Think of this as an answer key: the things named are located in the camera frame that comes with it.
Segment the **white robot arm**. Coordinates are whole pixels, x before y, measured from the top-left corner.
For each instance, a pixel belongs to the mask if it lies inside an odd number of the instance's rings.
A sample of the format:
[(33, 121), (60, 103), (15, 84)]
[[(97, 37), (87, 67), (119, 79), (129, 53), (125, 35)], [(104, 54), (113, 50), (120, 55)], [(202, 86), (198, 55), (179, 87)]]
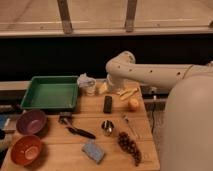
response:
[(126, 79), (170, 91), (164, 113), (160, 171), (213, 171), (213, 62), (138, 64), (123, 51), (106, 63), (107, 88)]

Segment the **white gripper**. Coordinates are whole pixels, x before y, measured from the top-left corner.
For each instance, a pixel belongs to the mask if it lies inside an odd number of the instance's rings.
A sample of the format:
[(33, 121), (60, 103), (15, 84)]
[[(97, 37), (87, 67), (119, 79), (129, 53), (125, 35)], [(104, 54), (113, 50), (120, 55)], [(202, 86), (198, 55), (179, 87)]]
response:
[(117, 93), (124, 89), (124, 80), (122, 78), (118, 78), (112, 76), (110, 74), (107, 75), (107, 83), (104, 82), (98, 89), (99, 94), (107, 93), (108, 91), (111, 93)]

